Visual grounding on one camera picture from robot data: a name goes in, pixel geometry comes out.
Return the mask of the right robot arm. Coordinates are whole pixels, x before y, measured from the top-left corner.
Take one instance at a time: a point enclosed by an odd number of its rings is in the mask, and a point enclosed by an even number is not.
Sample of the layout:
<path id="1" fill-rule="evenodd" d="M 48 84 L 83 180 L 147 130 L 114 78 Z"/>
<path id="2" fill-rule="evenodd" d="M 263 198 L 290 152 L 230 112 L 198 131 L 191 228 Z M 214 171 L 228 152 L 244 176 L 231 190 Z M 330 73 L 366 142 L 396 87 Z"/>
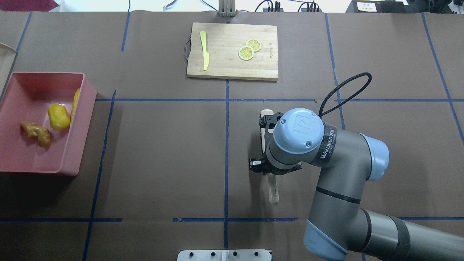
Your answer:
<path id="1" fill-rule="evenodd" d="M 260 113 L 262 158 L 249 169 L 264 175 L 320 167 L 303 243 L 312 254 L 343 261 L 349 251 L 382 261 L 462 261 L 463 238 L 360 207 L 367 181 L 380 179 L 389 150 L 380 140 L 325 123 L 305 108 Z"/>

